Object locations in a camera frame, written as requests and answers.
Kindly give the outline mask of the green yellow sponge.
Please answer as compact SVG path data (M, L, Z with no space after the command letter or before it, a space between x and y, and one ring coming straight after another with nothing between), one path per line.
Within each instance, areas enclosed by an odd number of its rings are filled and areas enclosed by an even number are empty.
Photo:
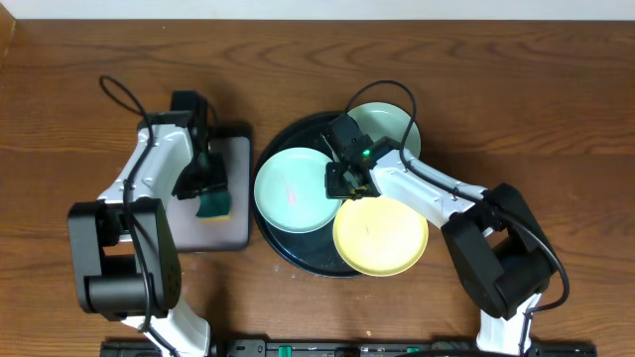
M228 191L201 195L196 217L201 220L222 220L231 214L231 196Z

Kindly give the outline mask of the light green plate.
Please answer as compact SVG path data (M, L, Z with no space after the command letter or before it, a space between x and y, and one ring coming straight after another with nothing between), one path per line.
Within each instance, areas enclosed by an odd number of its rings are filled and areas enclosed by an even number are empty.
M330 222L342 205L326 196L325 169L331 158L309 148L274 154L254 183L256 206L265 221L288 233L316 231Z

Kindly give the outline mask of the yellow plate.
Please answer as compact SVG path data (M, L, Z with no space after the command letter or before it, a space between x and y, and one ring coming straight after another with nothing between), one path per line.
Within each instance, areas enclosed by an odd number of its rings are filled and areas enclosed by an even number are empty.
M413 267L429 238L427 219L408 205L380 196L347 200L333 223L333 243L355 271L390 277Z

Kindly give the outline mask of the pale green plate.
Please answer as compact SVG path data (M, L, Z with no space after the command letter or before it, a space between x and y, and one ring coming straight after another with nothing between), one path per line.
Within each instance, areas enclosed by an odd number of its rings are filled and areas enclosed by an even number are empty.
M411 120L403 109L385 102L365 103L350 109L347 114L373 142L385 136L400 142Z

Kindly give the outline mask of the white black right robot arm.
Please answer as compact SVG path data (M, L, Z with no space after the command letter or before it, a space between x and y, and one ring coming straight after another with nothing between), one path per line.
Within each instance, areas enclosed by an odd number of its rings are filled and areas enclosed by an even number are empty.
M438 227L460 283L481 310L480 350L524 356L553 274L565 270L522 194L467 184L424 164L388 137L326 137L330 198L392 198Z

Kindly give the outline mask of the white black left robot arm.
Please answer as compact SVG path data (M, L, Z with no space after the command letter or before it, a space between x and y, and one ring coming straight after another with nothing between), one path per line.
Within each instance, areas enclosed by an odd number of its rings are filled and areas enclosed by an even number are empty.
M216 193L226 182L222 158L208 142L203 109L143 114L121 175L67 216L80 307L137 329L163 356L214 353L210 323L182 297L167 216L171 198Z

